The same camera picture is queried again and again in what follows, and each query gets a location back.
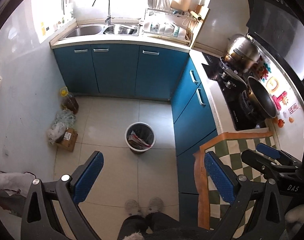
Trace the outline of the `clear printed plastic bag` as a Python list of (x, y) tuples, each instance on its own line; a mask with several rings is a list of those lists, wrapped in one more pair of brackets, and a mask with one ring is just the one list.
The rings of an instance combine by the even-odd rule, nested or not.
[(135, 148), (136, 150), (145, 150), (151, 148), (152, 141), (153, 135), (151, 133), (145, 135), (143, 138), (140, 138), (136, 135), (134, 131), (132, 131), (127, 138), (127, 142), (129, 143), (129, 145)]

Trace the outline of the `white round trash bin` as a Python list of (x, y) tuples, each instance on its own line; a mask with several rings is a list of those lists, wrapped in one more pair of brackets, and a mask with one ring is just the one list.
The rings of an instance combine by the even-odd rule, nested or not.
[[(136, 150), (135, 148), (131, 147), (129, 145), (129, 143), (127, 142), (127, 138), (130, 135), (130, 133), (134, 131), (136, 133), (136, 135), (140, 138), (143, 138), (145, 135), (148, 134), (152, 134), (153, 135), (153, 141), (152, 141), (152, 146), (151, 148), (145, 149), (145, 150)], [(154, 146), (155, 142), (156, 142), (156, 136), (155, 136), (155, 132), (153, 131), (152, 127), (149, 126), (148, 124), (144, 123), (144, 122), (135, 122), (133, 124), (131, 124), (125, 131), (125, 142), (128, 146), (128, 148), (130, 148), (130, 150), (136, 154), (136, 155), (140, 155), (143, 154), (145, 152), (147, 152), (148, 150), (152, 149), (152, 147)]]

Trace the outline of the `chrome kitchen faucet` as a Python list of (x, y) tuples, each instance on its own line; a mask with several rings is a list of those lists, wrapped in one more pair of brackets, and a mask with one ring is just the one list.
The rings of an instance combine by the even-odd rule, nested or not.
[[(92, 5), (91, 7), (94, 7), (95, 4), (97, 3), (98, 0), (94, 0), (92, 2)], [(102, 12), (105, 12), (106, 14), (106, 17), (105, 17), (105, 24), (109, 27), (109, 26), (112, 26), (113, 23), (112, 23), (112, 16), (111, 16), (111, 1), (110, 0), (106, 0), (106, 3), (105, 5), (103, 6), (104, 9), (101, 9)]]

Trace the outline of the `small red tomato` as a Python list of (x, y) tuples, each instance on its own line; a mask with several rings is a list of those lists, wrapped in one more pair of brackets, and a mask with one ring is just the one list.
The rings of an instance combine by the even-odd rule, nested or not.
[(277, 125), (278, 125), (279, 128), (283, 128), (283, 126), (284, 126), (284, 120), (279, 119)]

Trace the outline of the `green white checkered tablecloth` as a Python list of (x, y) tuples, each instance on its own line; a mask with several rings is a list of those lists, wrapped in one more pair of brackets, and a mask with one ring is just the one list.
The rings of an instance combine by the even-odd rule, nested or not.
[(216, 228), (226, 213), (229, 204), (220, 196), (216, 186), (205, 169), (205, 154), (213, 151), (224, 165), (229, 166), (237, 175), (245, 175), (251, 181), (265, 182), (263, 174), (241, 161), (244, 150), (255, 150), (264, 143), (277, 148), (271, 132), (267, 133), (229, 133), (224, 132), (202, 143), (193, 152), (194, 181), (198, 193), (197, 225), (204, 229)]

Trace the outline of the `black wok pan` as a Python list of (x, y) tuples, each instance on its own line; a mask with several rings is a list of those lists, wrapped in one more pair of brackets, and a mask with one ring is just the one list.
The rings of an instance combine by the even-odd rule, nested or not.
[(277, 109), (266, 88), (252, 76), (247, 78), (246, 85), (239, 97), (245, 113), (260, 121), (275, 118)]

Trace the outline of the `white cloth at left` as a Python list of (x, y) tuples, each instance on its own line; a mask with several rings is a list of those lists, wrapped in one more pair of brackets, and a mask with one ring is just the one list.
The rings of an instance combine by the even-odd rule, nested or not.
[(25, 173), (0, 173), (0, 191), (5, 191), (9, 196), (19, 194), (27, 197), (32, 181), (36, 176), (30, 172)]

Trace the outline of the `black gas stove top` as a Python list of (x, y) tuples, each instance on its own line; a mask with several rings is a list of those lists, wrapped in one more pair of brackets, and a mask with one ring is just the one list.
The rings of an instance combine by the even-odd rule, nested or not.
[(224, 60), (224, 58), (203, 53), (206, 63), (202, 64), (207, 77), (218, 83), (227, 103), (234, 128), (237, 131), (266, 128), (266, 124), (260, 114), (254, 111), (254, 107), (247, 97), (247, 86), (244, 79), (237, 75), (237, 71)]

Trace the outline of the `grey slipper shoe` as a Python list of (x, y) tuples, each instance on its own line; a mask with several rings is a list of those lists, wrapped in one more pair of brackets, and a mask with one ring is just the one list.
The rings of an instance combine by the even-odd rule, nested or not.
[(159, 197), (153, 197), (149, 200), (147, 214), (163, 212), (164, 202)]
[(126, 201), (125, 212), (128, 214), (128, 216), (142, 216), (140, 205), (133, 199)]

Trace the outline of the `stainless steel stock pot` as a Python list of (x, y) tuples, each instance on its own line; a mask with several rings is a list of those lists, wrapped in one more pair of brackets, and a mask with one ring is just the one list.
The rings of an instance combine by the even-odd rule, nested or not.
[(260, 51), (249, 38), (235, 34), (228, 39), (223, 59), (239, 73), (246, 73), (258, 63)]

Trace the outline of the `green vegetables in plastic bag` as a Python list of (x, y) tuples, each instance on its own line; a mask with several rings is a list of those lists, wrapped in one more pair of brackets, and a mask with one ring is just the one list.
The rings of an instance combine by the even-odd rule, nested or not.
[(54, 120), (54, 124), (63, 123), (66, 128), (73, 128), (76, 122), (76, 116), (69, 109), (62, 109), (57, 112)]

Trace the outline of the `right grey slipper shoe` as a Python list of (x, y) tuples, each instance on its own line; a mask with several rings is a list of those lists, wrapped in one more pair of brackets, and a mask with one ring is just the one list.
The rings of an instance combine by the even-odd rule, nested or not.
[(163, 212), (164, 202), (159, 197), (153, 197), (149, 200), (147, 214)]

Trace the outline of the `cooking oil bottle yellow cap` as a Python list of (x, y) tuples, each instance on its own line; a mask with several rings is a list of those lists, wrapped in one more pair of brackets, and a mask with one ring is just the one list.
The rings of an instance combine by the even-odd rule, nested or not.
[(68, 91), (68, 88), (61, 88), (59, 94), (61, 96), (62, 108), (72, 111), (73, 114), (77, 114), (79, 110), (79, 105), (73, 94)]

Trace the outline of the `black range hood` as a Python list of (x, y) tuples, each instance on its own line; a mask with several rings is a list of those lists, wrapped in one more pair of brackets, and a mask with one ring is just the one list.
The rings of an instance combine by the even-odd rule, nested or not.
[(304, 26), (284, 0), (248, 0), (248, 28), (292, 68), (304, 87)]

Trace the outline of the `stainless steel double sink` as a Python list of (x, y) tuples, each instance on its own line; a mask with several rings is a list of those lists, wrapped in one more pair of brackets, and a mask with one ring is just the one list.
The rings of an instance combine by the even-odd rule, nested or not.
[(72, 37), (90, 36), (90, 35), (126, 35), (138, 36), (140, 32), (139, 24), (85, 24), (76, 26), (72, 31), (64, 35), (60, 40)]

